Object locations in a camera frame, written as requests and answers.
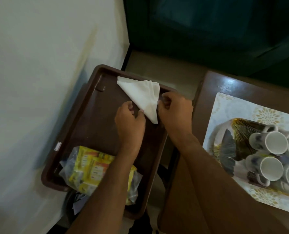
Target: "hand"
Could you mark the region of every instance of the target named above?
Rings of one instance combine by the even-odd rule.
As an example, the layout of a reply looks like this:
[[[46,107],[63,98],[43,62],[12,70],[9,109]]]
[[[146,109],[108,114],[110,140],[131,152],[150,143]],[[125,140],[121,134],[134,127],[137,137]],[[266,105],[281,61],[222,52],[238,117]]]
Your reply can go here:
[[[137,118],[134,117],[133,104],[127,101],[116,112],[115,124],[119,134],[121,150],[138,155],[145,132],[145,115],[139,110]]]
[[[158,115],[173,143],[178,147],[192,135],[192,101],[176,92],[162,94],[158,102]]]

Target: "napkin fold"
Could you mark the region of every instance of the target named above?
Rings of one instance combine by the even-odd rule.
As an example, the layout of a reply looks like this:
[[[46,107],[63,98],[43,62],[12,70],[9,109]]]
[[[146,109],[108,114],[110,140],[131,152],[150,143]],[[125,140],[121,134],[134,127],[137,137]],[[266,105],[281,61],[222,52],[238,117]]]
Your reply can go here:
[[[158,123],[156,108],[160,94],[159,83],[150,80],[140,81],[118,76],[117,84],[127,96],[144,111],[144,114],[153,124]]]

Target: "white floral placemat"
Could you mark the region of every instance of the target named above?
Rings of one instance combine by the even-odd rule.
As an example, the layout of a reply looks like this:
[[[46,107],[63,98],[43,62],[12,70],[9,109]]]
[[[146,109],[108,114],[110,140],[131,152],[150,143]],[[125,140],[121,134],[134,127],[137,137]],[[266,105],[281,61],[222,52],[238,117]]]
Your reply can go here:
[[[217,93],[203,142],[203,148],[209,154],[213,155],[214,139],[220,125],[233,118],[276,124],[284,130],[289,130],[289,114]],[[236,162],[236,166],[242,166],[242,164],[242,161]],[[233,178],[255,200],[289,212],[289,196],[250,184],[243,177],[234,176]]]

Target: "floor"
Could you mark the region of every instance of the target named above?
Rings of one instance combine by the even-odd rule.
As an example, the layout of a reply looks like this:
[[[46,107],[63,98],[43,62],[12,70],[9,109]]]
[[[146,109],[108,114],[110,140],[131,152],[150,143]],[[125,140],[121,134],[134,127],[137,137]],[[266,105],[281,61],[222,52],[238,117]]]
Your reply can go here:
[[[132,52],[126,67],[127,72],[172,87],[189,99],[194,98],[197,87],[207,70],[207,67],[197,64],[138,51]],[[167,140],[161,158],[161,164],[166,167],[172,151],[173,144]],[[165,188],[162,180],[156,175],[147,205],[153,233],[156,233],[155,231],[158,229],[157,218],[164,202],[164,194]],[[132,220],[123,218],[120,233],[127,234],[133,223]]]

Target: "white sticker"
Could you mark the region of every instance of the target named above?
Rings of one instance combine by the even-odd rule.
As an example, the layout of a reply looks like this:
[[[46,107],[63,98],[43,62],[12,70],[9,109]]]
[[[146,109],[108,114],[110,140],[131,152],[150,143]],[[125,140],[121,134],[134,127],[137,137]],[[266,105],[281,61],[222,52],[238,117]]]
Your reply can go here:
[[[61,142],[57,142],[57,145],[55,146],[55,151],[59,151],[61,144]]]

